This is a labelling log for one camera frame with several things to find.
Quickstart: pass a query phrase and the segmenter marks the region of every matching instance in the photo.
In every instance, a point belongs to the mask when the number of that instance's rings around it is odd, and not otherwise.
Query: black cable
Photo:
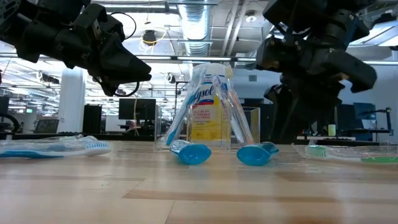
[[[293,6],[293,10],[292,10],[292,15],[290,17],[289,23],[287,24],[287,30],[286,33],[288,34],[293,34],[293,20],[296,17],[296,13],[297,13],[297,6],[299,4],[300,0],[296,0],[294,6]]]
[[[132,96],[133,94],[135,94],[138,91],[138,88],[139,88],[139,82],[137,82],[136,88],[131,93],[129,93],[127,95],[120,95],[118,93],[115,93],[114,95],[118,96],[118,97],[129,97],[129,96]]]
[[[14,129],[11,131],[12,133],[16,133],[18,131],[19,122],[17,121],[17,119],[15,119],[15,117],[4,113],[0,113],[0,117],[7,118],[12,122],[12,124],[14,125]]]
[[[132,36],[136,33],[136,30],[137,30],[137,23],[136,23],[136,21],[135,21],[129,14],[126,14],[125,12],[112,12],[112,13],[111,13],[111,16],[112,16],[112,15],[115,15],[115,14],[122,14],[122,15],[128,16],[128,17],[130,17],[130,19],[134,22],[134,31],[132,32],[132,34],[131,34],[130,36],[126,37],[124,40],[129,39],[130,37],[132,37]]]

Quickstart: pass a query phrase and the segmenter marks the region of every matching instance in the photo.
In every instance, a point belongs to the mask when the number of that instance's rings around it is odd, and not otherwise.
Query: toothbrush
[[[323,159],[323,160],[341,160],[351,162],[363,162],[373,164],[396,164],[398,163],[398,157],[394,156],[368,156],[362,158],[349,158],[331,155],[328,151],[333,150],[326,146],[307,146],[305,147],[305,155],[310,159]]]
[[[171,145],[173,140],[177,138],[176,135],[179,134],[179,132],[181,130],[185,114],[187,113],[189,106],[192,105],[193,102],[195,101],[195,95],[198,93],[198,91],[201,87],[201,84],[203,83],[204,76],[202,74],[199,74],[199,75],[194,76],[193,79],[194,80],[192,81],[191,87],[195,87],[195,88],[191,92],[191,95],[184,99],[180,110],[176,114],[172,125],[170,126],[169,130],[167,131],[167,133],[165,135],[165,143],[167,146]]]
[[[236,96],[234,91],[230,91],[232,90],[232,86],[229,82],[229,79],[227,79],[226,84],[223,84],[219,76],[215,75],[213,76],[213,84],[215,86],[216,93],[218,95],[218,98],[220,99],[223,108],[229,110],[228,104],[231,105],[231,127],[235,133],[236,139],[244,145],[254,144],[248,122],[244,115],[244,111],[240,105],[239,100],[235,100],[235,98],[238,97]]]
[[[87,143],[84,150],[80,151],[46,151],[40,149],[19,149],[16,147],[0,147],[0,158],[6,157],[22,157],[28,159],[50,159],[69,156],[97,156],[111,152],[109,144],[106,142],[90,142]]]

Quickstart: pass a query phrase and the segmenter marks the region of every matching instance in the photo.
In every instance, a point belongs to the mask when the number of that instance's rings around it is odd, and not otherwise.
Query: toothbrush packaging
[[[2,140],[0,158],[45,159],[68,156],[95,156],[111,152],[106,142],[93,136],[68,136],[38,140]]]

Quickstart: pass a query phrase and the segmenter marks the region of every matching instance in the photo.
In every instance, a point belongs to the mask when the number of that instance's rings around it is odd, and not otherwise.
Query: ceiling pipe
[[[224,38],[224,42],[223,42],[223,48],[221,50],[220,56],[224,56],[224,54],[225,54],[226,46],[228,45],[229,37],[231,35],[232,26],[234,25],[236,13],[238,11],[238,5],[239,5],[239,0],[234,0],[232,10],[231,10],[231,19],[229,20],[228,27],[226,29],[225,38]]]
[[[232,35],[232,40],[231,40],[231,43],[229,44],[229,47],[228,47],[228,51],[227,51],[227,54],[226,54],[227,56],[230,56],[232,54],[232,50],[234,48],[234,45],[235,45],[235,42],[236,42],[236,38],[238,37],[238,33],[239,33],[240,28],[241,28],[242,21],[243,21],[243,18],[244,18],[244,15],[246,13],[246,9],[248,8],[248,4],[249,3],[250,3],[250,0],[244,0],[244,2],[243,2],[242,8],[241,8],[241,13],[240,13],[239,18],[238,18],[238,23],[235,25],[234,33]]]
[[[181,15],[182,32],[185,40],[207,40],[209,31],[210,6],[178,5]],[[209,44],[186,43],[187,55],[208,55]]]

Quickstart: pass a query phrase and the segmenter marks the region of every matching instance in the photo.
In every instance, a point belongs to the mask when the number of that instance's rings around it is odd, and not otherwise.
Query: cable
[[[0,117],[7,118],[12,122],[12,124],[14,125],[14,129],[12,129],[12,131],[11,131],[12,133],[16,133],[18,131],[20,126],[19,126],[19,122],[17,121],[17,119],[15,119],[15,117],[13,117],[9,114],[4,114],[4,113],[0,113]]]
[[[141,39],[145,44],[154,44],[154,43],[157,43],[157,42],[163,40],[163,38],[166,36],[166,32],[163,33],[163,36],[159,40],[155,40],[155,41],[146,41],[146,40],[144,40],[143,36],[144,36],[144,34],[141,35]]]
[[[137,131],[137,117],[136,117],[136,108],[137,108],[137,101],[138,101],[138,95],[136,95],[136,101],[134,102],[134,120],[136,121],[136,130],[135,130],[135,134],[137,136],[139,136],[139,133]]]
[[[115,14],[122,14],[122,15],[128,16],[128,17],[130,17],[130,19],[133,21],[133,23],[134,23],[134,30],[133,30],[132,34],[131,34],[130,36],[124,38],[124,40],[130,39],[130,38],[136,33],[136,30],[137,30],[137,23],[136,23],[136,21],[135,21],[129,14],[127,14],[127,13],[125,13],[125,12],[112,12],[112,13],[111,13],[111,16],[112,16],[112,15],[115,15]]]
[[[132,96],[133,94],[135,94],[138,91],[138,88],[139,88],[139,82],[137,82],[136,88],[131,93],[129,93],[127,95],[120,95],[119,93],[114,93],[114,95],[118,96],[118,97],[129,97],[129,96]]]

